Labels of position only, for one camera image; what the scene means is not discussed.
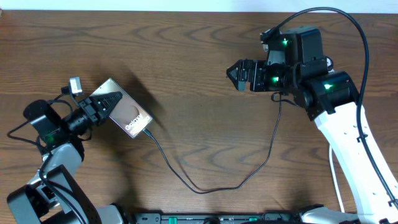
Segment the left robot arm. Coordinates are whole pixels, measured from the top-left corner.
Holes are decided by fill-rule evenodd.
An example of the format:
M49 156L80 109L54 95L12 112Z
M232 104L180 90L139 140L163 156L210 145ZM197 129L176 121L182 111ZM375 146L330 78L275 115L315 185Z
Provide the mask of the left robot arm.
M96 208L74 179L85 157L81 135L103 124L122 97L119 91L87 97L65 118L51 106L60 98L37 100L25 108L24 117L39 134L33 144L43 163L27 184L7 197L17 223L41 223L41 217L57 206L61 211L46 223L130 223L114 203Z

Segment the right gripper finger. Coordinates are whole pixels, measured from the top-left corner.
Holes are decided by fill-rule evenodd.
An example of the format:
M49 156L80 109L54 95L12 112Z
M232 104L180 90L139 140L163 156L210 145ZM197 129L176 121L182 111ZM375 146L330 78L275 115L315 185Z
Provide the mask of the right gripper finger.
M227 77L232 81L247 82L251 67L252 60L240 59L226 70Z
M231 76L233 84L238 91L244 91L246 83L251 79L248 73L234 73Z

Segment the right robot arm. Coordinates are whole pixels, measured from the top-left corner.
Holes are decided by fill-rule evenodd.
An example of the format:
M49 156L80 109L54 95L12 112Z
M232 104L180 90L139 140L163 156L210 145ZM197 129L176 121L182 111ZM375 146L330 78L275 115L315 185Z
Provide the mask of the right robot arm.
M373 138L351 77L335 72L323 54L316 27L261 35L266 60L238 60L227 77L239 91L291 94L335 152L349 183L361 223L397 222L397 181Z

